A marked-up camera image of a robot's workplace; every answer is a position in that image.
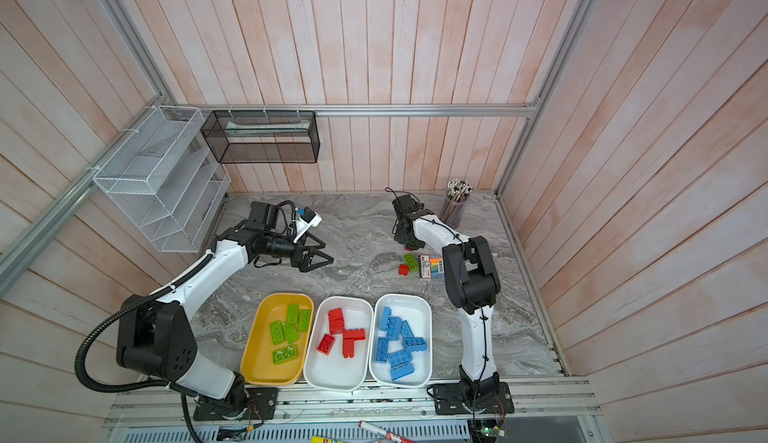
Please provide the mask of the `green lego brick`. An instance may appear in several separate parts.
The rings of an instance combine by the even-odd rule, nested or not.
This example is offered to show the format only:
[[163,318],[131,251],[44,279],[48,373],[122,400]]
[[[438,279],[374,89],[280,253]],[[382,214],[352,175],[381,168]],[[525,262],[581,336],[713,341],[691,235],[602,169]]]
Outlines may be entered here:
[[282,322],[274,321],[269,324],[269,332],[272,344],[278,346],[285,342],[285,337],[282,330]]
[[295,343],[299,340],[299,332],[297,324],[293,322],[284,322],[282,324],[282,330],[285,337],[285,341],[289,344]]
[[298,348],[296,345],[288,345],[272,352],[272,362],[274,365],[284,364],[297,358]]
[[309,309],[300,309],[298,313],[297,330],[300,333],[309,331],[312,323],[312,311]]
[[286,311],[286,322],[288,324],[297,324],[299,320],[300,308],[298,304],[289,304]]
[[414,254],[405,254],[403,259],[410,272],[417,272],[420,269],[419,260]]

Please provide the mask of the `red long lego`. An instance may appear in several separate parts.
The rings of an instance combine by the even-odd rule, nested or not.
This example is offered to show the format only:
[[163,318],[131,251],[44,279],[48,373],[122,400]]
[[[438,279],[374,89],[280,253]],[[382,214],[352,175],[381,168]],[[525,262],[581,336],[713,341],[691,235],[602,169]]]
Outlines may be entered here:
[[343,331],[345,340],[360,341],[366,339],[366,330],[363,328],[345,329]]

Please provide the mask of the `blue lego brick bottom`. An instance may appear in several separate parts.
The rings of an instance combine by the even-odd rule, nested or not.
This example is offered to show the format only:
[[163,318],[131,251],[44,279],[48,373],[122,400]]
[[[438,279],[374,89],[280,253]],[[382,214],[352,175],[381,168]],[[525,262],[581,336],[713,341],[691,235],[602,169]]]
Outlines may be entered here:
[[389,354],[389,340],[386,337],[378,337],[376,341],[376,347],[374,350],[374,361],[378,363],[386,363],[388,361]]

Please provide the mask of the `blue lego brick side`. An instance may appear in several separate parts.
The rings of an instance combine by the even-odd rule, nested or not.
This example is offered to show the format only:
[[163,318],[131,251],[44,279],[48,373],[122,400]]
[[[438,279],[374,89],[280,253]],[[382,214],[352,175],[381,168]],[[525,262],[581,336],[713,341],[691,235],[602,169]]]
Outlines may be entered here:
[[402,339],[403,349],[409,352],[422,352],[428,348],[427,342],[422,337],[407,337]]

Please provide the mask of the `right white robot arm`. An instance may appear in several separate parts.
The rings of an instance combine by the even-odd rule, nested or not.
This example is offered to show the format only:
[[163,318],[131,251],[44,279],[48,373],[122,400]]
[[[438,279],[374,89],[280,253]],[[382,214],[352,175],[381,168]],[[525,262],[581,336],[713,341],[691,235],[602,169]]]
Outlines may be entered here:
[[396,242],[408,250],[430,247],[442,254],[446,293],[460,318],[460,379],[436,385],[434,394],[446,405],[476,410],[500,397],[502,390],[492,342],[492,316],[501,283],[489,243],[449,227],[411,193],[396,193],[392,205]]

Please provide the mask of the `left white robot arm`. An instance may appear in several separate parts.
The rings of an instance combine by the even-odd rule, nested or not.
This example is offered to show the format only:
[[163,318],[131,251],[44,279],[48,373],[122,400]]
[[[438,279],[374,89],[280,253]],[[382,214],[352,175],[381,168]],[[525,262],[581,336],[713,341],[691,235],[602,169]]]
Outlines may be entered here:
[[[311,233],[321,221],[313,209],[299,209],[290,200],[252,203],[249,216],[219,235],[187,270],[147,296],[129,297],[86,336],[74,360],[80,384],[106,394],[169,388],[212,404],[227,418],[243,413],[249,402],[243,376],[199,351],[190,321],[231,276],[262,256],[274,265],[288,261],[302,273],[331,264],[324,242]],[[140,373],[143,381],[107,384],[88,373],[88,352],[112,325],[118,327],[118,365]]]

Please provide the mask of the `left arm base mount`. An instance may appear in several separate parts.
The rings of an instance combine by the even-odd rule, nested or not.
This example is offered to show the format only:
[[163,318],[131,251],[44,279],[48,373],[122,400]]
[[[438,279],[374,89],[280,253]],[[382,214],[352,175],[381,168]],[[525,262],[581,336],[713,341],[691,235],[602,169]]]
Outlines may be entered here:
[[233,388],[221,400],[200,397],[194,411],[195,421],[220,420],[256,420],[267,421],[274,418],[278,402],[276,387]]

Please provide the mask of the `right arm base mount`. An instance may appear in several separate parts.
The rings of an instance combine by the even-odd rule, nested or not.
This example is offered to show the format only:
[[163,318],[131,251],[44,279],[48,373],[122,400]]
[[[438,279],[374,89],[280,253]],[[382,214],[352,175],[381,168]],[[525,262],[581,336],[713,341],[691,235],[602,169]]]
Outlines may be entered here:
[[471,389],[464,382],[433,384],[427,387],[438,415],[494,414],[507,416],[515,412],[509,386],[499,382]]

